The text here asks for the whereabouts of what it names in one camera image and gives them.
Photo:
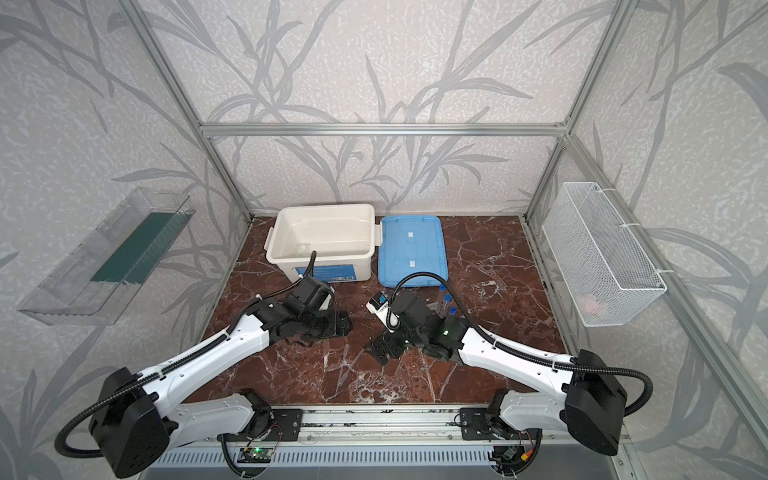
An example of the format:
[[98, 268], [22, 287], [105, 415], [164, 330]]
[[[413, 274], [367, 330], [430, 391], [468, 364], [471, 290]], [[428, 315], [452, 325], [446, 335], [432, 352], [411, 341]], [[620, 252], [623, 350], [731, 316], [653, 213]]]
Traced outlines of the blue plastic bin lid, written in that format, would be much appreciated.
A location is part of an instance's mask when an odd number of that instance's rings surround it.
[[377, 278], [382, 286], [394, 288], [417, 272], [449, 278], [443, 229], [437, 216], [386, 216], [380, 225]]

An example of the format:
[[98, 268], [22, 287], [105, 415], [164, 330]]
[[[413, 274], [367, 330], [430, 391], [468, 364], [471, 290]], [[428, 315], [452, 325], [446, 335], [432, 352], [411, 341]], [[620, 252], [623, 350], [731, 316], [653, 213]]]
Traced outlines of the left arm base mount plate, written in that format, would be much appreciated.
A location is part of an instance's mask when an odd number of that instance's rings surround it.
[[227, 442], [295, 442], [303, 417], [302, 409], [279, 408], [257, 411], [246, 426], [234, 434], [220, 434]]

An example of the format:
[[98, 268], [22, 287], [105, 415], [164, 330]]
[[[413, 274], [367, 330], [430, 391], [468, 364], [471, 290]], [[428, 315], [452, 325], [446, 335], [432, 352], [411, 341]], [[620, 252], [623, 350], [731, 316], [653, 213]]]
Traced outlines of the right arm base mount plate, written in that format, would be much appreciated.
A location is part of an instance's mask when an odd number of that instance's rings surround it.
[[465, 441], [510, 440], [512, 437], [511, 430], [500, 416], [483, 408], [461, 408], [458, 424]]

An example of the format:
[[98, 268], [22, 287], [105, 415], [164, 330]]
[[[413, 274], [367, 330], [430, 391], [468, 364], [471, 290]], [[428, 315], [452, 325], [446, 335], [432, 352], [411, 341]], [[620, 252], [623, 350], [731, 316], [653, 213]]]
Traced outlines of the clear plastic pipette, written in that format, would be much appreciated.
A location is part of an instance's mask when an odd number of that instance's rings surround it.
[[348, 371], [349, 371], [349, 367], [348, 367], [348, 351], [349, 351], [349, 346], [346, 345], [345, 348], [344, 348], [344, 351], [343, 351], [343, 353], [341, 354], [341, 357], [340, 357], [340, 364], [339, 364], [339, 369], [338, 369], [338, 377], [337, 377], [336, 390], [339, 390], [339, 388], [344, 384], [344, 382], [345, 382], [345, 380], [347, 378], [347, 375], [348, 375]]

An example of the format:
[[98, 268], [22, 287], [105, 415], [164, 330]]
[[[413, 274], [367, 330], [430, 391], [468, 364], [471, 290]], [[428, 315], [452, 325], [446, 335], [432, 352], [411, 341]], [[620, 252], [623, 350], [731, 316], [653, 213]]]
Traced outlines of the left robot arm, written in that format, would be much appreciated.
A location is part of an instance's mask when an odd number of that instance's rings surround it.
[[310, 345], [351, 330], [349, 314], [335, 306], [333, 288], [316, 279], [309, 265], [290, 286], [256, 296], [228, 327], [199, 344], [140, 372], [121, 368], [110, 374], [97, 402], [61, 428], [54, 448], [66, 458], [103, 458], [124, 479], [167, 451], [204, 438], [261, 437], [275, 420], [269, 403], [254, 390], [195, 403], [188, 397], [282, 340]]

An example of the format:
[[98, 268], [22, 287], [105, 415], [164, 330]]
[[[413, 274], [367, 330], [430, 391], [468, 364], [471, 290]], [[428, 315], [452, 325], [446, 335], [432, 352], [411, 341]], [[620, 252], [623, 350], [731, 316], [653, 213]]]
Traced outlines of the white plastic storage bin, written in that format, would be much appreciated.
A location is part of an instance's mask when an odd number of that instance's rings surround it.
[[313, 276], [325, 282], [367, 281], [381, 244], [381, 226], [370, 204], [288, 207], [269, 229], [267, 260], [293, 282], [316, 255]]

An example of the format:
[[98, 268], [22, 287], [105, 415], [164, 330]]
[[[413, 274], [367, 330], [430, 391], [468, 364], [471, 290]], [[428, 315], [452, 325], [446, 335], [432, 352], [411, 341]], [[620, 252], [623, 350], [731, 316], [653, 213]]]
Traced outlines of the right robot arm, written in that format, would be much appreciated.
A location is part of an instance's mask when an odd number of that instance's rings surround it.
[[481, 368], [529, 387], [498, 393], [487, 409], [491, 431], [558, 430], [603, 455], [618, 452], [623, 420], [651, 399], [651, 378], [638, 370], [609, 367], [582, 349], [575, 356], [546, 352], [481, 327], [461, 300], [454, 314], [439, 315], [404, 283], [379, 292], [366, 307], [385, 326], [367, 346], [380, 363], [419, 348], [432, 358]]

